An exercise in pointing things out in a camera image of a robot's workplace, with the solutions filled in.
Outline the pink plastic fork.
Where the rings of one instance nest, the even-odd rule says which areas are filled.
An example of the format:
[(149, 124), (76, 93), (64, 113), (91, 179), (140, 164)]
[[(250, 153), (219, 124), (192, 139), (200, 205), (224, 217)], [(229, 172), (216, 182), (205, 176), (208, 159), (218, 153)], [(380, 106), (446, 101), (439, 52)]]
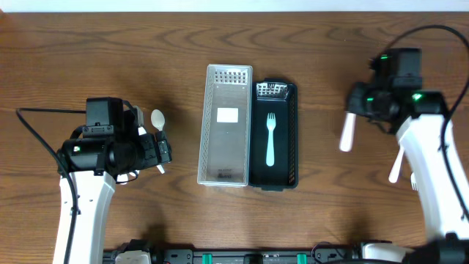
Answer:
[(402, 168), (402, 160), (404, 157), (405, 149), (403, 146), (399, 146), (399, 152), (396, 156), (393, 166), (391, 167), (391, 171), (388, 176), (388, 181), (390, 183), (396, 183), (399, 179), (400, 171)]

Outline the black plastic basket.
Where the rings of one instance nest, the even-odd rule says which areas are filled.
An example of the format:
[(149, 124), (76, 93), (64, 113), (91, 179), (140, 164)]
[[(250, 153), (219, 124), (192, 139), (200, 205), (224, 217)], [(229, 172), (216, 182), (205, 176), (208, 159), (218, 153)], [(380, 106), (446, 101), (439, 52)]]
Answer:
[[(276, 116), (275, 163), (267, 166), (267, 114)], [(266, 191), (298, 185), (298, 88), (278, 78), (253, 83), (251, 150), (248, 184)]]

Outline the mint green plastic fork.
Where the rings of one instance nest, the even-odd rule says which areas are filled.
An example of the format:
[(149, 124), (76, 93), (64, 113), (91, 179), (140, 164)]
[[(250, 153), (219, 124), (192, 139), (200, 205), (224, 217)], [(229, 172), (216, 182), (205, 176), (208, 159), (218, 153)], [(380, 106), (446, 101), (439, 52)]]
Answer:
[(273, 112), (267, 114), (266, 125), (268, 130), (268, 137), (265, 162), (267, 166), (273, 166), (275, 163), (273, 132), (276, 128), (276, 116)]

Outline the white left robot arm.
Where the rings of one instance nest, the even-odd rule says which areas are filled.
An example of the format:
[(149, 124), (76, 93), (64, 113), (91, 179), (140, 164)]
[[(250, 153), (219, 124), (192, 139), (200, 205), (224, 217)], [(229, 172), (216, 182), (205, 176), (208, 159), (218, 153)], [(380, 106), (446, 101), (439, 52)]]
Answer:
[(101, 263), (106, 223), (116, 186), (136, 180), (139, 173), (171, 161), (166, 133), (155, 135), (139, 128), (148, 157), (134, 158), (133, 167), (115, 175), (109, 169), (78, 169), (60, 180), (61, 214), (54, 249), (54, 263)]

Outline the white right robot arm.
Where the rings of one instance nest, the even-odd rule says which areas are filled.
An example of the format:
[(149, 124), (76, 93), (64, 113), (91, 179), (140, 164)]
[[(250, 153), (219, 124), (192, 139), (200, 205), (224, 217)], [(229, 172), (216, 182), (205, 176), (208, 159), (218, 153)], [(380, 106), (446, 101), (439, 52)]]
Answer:
[(399, 163), (412, 169), (424, 213), (427, 242), (415, 249), (392, 243), (367, 243), (363, 263), (467, 263), (468, 179), (452, 133), (443, 95), (411, 88), (384, 88), (358, 82), (347, 97), (340, 150), (350, 151), (355, 118), (390, 124), (399, 153), (390, 182), (396, 182)]

